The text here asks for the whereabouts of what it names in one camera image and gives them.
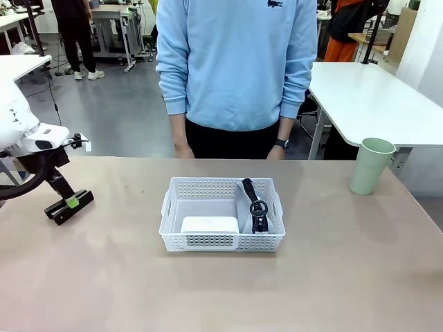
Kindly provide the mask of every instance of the table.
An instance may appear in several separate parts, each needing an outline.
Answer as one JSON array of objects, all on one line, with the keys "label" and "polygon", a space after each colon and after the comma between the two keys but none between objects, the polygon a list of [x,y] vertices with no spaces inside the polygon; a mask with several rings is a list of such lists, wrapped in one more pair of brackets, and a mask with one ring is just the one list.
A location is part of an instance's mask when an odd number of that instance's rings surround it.
[{"label": "table", "polygon": [[328,117],[344,140],[359,146],[365,138],[388,140],[399,150],[398,174],[413,147],[441,147],[443,109],[374,64],[316,62],[309,88],[321,107],[309,153],[314,159]]},{"label": "table", "polygon": [[[369,43],[366,41],[365,33],[350,33],[348,36],[360,44],[369,45]],[[374,45],[372,50],[383,55],[383,53],[386,51],[386,45]]]},{"label": "table", "polygon": [[[44,184],[0,209],[6,331],[440,332],[443,236],[387,169],[373,196],[352,161],[78,157],[60,171],[95,202],[58,227]],[[276,254],[168,253],[172,176],[270,176]]]},{"label": "table", "polygon": [[0,77],[18,80],[51,59],[50,55],[0,55]]},{"label": "table", "polygon": [[8,30],[17,28],[17,31],[19,32],[20,40],[24,43],[25,39],[23,36],[23,30],[20,26],[20,21],[23,19],[27,19],[29,16],[27,13],[23,14],[11,14],[11,15],[4,15],[0,16],[0,33],[5,34],[6,43],[8,44],[9,51],[12,51],[11,42],[9,40],[8,36]]},{"label": "table", "polygon": [[328,16],[318,16],[317,15],[317,24],[318,24],[318,26],[317,26],[317,42],[320,39],[321,26],[323,25],[323,22],[330,21],[331,18],[332,18],[331,15],[328,15]]},{"label": "table", "polygon": [[[124,5],[100,5],[97,8],[91,9],[100,44],[100,51],[94,52],[94,55],[96,57],[118,58],[126,56],[128,65],[124,70],[125,73],[128,73],[135,65],[135,57],[144,56],[144,54],[141,55],[144,51],[143,36],[136,26],[134,12],[129,10],[129,8],[129,6]],[[109,47],[113,41],[111,28],[112,19],[120,22],[123,43],[125,45],[125,55],[109,51]]]}]

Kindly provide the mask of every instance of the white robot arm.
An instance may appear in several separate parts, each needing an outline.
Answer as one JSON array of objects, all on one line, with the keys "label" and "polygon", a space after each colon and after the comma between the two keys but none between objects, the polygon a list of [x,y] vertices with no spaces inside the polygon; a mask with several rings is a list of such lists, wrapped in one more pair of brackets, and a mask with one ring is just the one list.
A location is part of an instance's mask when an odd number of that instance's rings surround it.
[{"label": "white robot arm", "polygon": [[69,130],[40,123],[13,81],[1,81],[0,89],[0,151],[19,157],[65,144]]},{"label": "white robot arm", "polygon": [[0,190],[0,200],[24,195],[46,181],[63,199],[45,213],[62,225],[94,197],[89,190],[74,192],[57,168],[69,163],[65,147],[76,149],[86,142],[90,151],[90,142],[81,133],[69,137],[66,127],[40,123],[13,81],[0,80],[0,91],[0,158],[17,157],[29,173],[35,174],[19,187]]}]

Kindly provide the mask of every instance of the white plastic basket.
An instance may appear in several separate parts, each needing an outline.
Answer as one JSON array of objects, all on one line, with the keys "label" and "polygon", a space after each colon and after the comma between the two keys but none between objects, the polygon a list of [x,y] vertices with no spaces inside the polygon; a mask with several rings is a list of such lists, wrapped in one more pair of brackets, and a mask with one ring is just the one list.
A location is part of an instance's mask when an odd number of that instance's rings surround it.
[{"label": "white plastic basket", "polygon": [[275,234],[180,233],[186,216],[234,216],[235,187],[242,178],[172,178],[161,208],[159,233],[168,251],[274,252],[286,234],[280,197],[272,178],[252,178],[269,206]]}]

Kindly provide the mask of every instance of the white wall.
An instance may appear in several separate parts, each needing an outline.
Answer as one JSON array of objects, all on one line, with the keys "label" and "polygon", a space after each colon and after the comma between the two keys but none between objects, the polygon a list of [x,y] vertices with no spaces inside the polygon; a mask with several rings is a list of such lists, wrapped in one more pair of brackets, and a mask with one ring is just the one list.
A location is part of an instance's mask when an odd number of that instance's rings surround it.
[{"label": "white wall", "polygon": [[[43,0],[45,15],[38,16],[35,20],[39,33],[58,33],[57,19],[55,18],[51,0]],[[151,5],[145,1],[143,11],[138,11],[141,15],[141,31],[143,35],[151,35],[152,28],[155,24],[155,16],[152,12]]]},{"label": "white wall", "polygon": [[[397,77],[443,107],[442,0],[422,2]],[[425,109],[417,116],[426,117]],[[443,124],[435,124],[436,130]],[[443,196],[443,149],[414,149],[400,176],[416,196]]]}]

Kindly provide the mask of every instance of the table leg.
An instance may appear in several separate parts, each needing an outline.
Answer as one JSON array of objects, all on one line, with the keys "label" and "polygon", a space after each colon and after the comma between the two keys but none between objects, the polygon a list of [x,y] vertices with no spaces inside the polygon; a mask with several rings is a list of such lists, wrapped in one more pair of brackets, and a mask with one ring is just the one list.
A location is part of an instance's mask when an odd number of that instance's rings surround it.
[{"label": "table leg", "polygon": [[123,24],[123,18],[120,17],[120,25],[122,27],[122,34],[123,34],[123,43],[125,44],[125,50],[126,50],[126,58],[127,58],[127,67],[125,68],[124,72],[127,73],[131,70],[131,68],[135,65],[135,60],[132,61],[132,56],[129,51],[128,41],[126,39],[127,29],[126,26]]},{"label": "table leg", "polygon": [[314,137],[312,138],[311,151],[309,151],[308,159],[315,159],[317,156],[318,146],[320,144],[321,134],[323,132],[323,127],[325,126],[326,113],[323,108],[320,110],[318,115],[318,121],[316,124],[316,130],[314,132]]},{"label": "table leg", "polygon": [[21,29],[21,25],[22,25],[21,22],[19,22],[19,24],[17,24],[17,31],[19,32],[20,40],[24,43],[25,38],[23,37],[23,30]]},{"label": "table leg", "polygon": [[404,164],[406,164],[412,150],[412,147],[401,147],[394,155],[394,161],[392,162],[390,168],[396,176],[400,175],[401,170],[403,169]]},{"label": "table leg", "polygon": [[11,41],[9,40],[8,31],[5,30],[4,33],[5,33],[6,43],[7,43],[8,48],[9,48],[9,53],[12,54],[12,46],[11,46]]},{"label": "table leg", "polygon": [[317,26],[317,43],[318,43],[318,41],[320,40],[321,22],[322,22],[322,20],[319,19],[319,20],[318,20],[318,26]]}]

